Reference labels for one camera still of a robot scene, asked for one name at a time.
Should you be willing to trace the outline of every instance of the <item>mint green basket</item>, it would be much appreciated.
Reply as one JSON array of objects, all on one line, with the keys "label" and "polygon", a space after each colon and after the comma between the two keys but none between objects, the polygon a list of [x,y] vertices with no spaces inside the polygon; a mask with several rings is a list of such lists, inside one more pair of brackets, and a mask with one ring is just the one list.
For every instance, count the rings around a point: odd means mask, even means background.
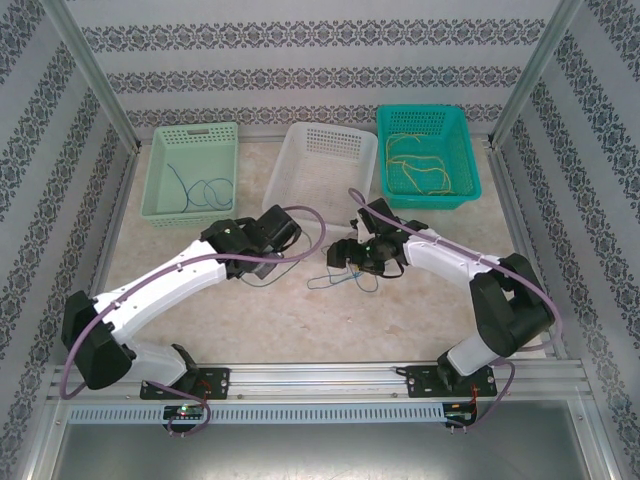
[{"label": "mint green basket", "polygon": [[[445,105],[384,105],[378,108],[377,117],[382,191],[391,207],[453,210],[480,197],[478,169],[461,109]],[[415,135],[419,141],[406,137],[395,141],[401,138],[396,134]],[[389,156],[408,162],[415,169],[397,161],[387,164],[390,137]],[[429,156],[436,161],[413,156]],[[418,167],[429,171],[418,171]]]},{"label": "mint green basket", "polygon": [[[140,215],[154,227],[205,226],[235,217],[237,157],[235,122],[157,128]],[[212,181],[213,190],[205,192],[201,181]],[[196,183],[190,194],[195,204],[187,203],[185,189]]]}]

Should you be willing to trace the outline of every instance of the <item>robotic arm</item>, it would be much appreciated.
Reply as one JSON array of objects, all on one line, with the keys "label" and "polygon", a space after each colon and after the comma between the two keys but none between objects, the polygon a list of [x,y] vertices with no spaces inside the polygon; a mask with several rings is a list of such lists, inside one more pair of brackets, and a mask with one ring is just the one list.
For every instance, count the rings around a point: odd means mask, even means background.
[{"label": "robotic arm", "polygon": [[[383,199],[368,206],[386,218],[400,221]],[[551,312],[535,293],[477,261],[479,253],[449,240],[446,240],[448,246],[443,245],[444,239],[427,225],[415,220],[406,224],[412,230],[428,234],[434,241],[396,229],[364,208],[358,211],[352,225],[358,231],[358,240],[334,243],[327,252],[328,266],[345,268],[349,263],[364,272],[395,278],[398,275],[385,274],[386,266],[393,260],[400,276],[405,266],[413,266],[470,290],[478,331],[438,358],[438,377],[449,390],[497,358],[513,355],[553,323]],[[523,256],[514,253],[504,259],[490,255],[483,258],[540,287],[531,264]],[[512,293],[511,298],[507,298],[507,292]]]},{"label": "robotic arm", "polygon": [[[382,199],[370,203],[367,208],[384,218],[399,221]],[[460,288],[470,289],[478,331],[438,358],[438,377],[449,390],[496,358],[511,356],[553,323],[553,316],[535,293],[483,265],[478,261],[477,252],[441,240],[420,222],[414,220],[406,226],[428,233],[434,241],[396,229],[371,215],[366,208],[358,211],[353,226],[358,230],[358,240],[334,243],[327,252],[328,266],[345,268],[349,263],[361,271],[385,278],[401,276],[405,266],[413,266],[437,273]],[[246,273],[266,277],[275,267],[273,259],[282,258],[282,253],[298,240],[300,234],[298,224],[276,205],[258,220],[243,218],[215,222],[182,253],[121,288],[93,299],[82,291],[71,295],[65,305],[62,341],[70,351],[78,349],[75,363],[87,387],[101,389],[121,379],[147,380],[171,385],[174,390],[184,393],[196,392],[198,368],[184,348],[139,342],[134,334],[160,313],[205,287]],[[216,253],[270,260],[265,263],[213,258],[197,263],[191,261]],[[512,254],[504,259],[484,258],[539,287],[531,265],[524,257]],[[400,275],[386,273],[390,261],[396,262]],[[142,288],[151,282],[152,287]],[[513,296],[507,298],[505,292],[511,292]],[[123,295],[126,301],[118,303]],[[98,321],[98,315],[107,309],[111,310],[105,320]],[[91,322],[96,324],[95,328],[79,347],[75,346],[81,332]]]},{"label": "robotic arm", "polygon": [[[137,341],[134,334],[157,315],[203,288],[246,273],[262,279],[275,268],[274,263],[217,259],[190,263],[190,260],[215,253],[281,258],[300,234],[298,224],[276,205],[258,220],[215,222],[182,253],[121,288],[93,299],[82,291],[71,295],[65,304],[62,327],[62,341],[69,350],[99,313],[115,306],[106,320],[91,330],[75,357],[87,387],[97,390],[121,379],[152,380],[191,392],[196,375],[189,371],[195,367],[189,354],[179,345],[162,347]],[[177,269],[161,273],[173,265]],[[151,281],[149,288],[134,289]],[[117,299],[128,291],[133,293],[127,301],[118,303]]]}]

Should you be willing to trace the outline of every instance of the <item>wall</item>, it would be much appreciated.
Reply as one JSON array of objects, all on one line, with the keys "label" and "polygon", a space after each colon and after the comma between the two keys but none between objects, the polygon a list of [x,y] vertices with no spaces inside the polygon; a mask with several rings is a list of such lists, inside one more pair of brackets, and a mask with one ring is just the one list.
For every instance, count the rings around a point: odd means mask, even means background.
[{"label": "wall", "polygon": [[640,478],[639,13],[586,1],[502,145],[624,478]]},{"label": "wall", "polygon": [[235,120],[374,128],[389,103],[465,109],[490,133],[557,0],[75,0],[69,8],[143,140]]},{"label": "wall", "polygon": [[0,479],[6,479],[29,445],[65,297],[94,281],[129,155],[40,3],[0,0],[0,15]]}]

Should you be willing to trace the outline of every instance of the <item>floor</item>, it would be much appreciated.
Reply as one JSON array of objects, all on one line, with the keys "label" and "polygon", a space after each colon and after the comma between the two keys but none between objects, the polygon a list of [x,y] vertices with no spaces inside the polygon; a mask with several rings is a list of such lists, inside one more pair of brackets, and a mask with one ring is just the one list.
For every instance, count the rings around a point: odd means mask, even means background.
[{"label": "floor", "polygon": [[[238,217],[262,213],[280,145],[240,144]],[[483,188],[479,200],[455,211],[398,210],[396,214],[421,220],[473,249],[508,255],[513,246],[479,140],[474,141],[474,152]],[[149,153],[150,147],[142,148],[107,290],[164,263],[203,230],[156,229],[140,217]],[[377,174],[370,200],[380,196],[379,185]],[[291,250],[304,249],[301,241]],[[198,363],[273,363],[434,360],[475,332],[469,292],[429,272],[409,268],[401,279],[380,281],[378,291],[371,294],[360,291],[353,281],[325,290],[307,288],[307,280],[324,274],[324,257],[318,252],[267,288],[237,280],[223,282],[160,315],[137,335],[159,344],[181,344]],[[370,288],[373,280],[363,277],[362,285]]]}]

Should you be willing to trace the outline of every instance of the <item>basket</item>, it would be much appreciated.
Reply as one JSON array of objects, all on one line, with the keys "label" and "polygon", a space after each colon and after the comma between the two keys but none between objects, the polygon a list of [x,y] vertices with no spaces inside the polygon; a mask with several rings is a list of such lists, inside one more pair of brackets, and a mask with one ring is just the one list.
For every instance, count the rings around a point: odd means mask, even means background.
[{"label": "basket", "polygon": [[453,210],[482,194],[467,121],[459,108],[381,106],[378,141],[382,191],[391,207]]},{"label": "basket", "polygon": [[[369,195],[378,141],[369,132],[321,123],[294,123],[289,127],[271,174],[263,211],[273,205],[306,205],[327,222],[327,230],[353,231],[358,205],[349,187]],[[306,212],[290,212],[302,227],[317,227]]]},{"label": "basket", "polygon": [[140,214],[154,227],[203,226],[234,217],[237,156],[234,122],[157,128]]}]

